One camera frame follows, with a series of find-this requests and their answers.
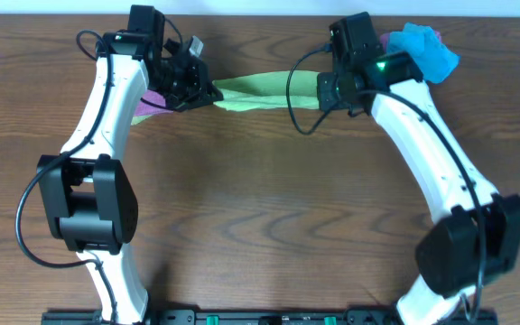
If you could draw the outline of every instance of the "light green towel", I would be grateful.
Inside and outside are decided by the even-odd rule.
[[[214,85],[224,95],[224,100],[215,102],[217,107],[229,111],[244,112],[250,109],[287,107],[286,80],[289,71],[258,73],[251,76],[215,80]],[[318,109],[316,77],[318,72],[295,71],[290,84],[292,107]],[[150,116],[134,116],[136,125]]]

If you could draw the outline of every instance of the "white background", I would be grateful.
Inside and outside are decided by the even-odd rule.
[[[520,0],[0,0],[2,14],[128,14],[131,4],[165,14],[463,15],[520,17]]]

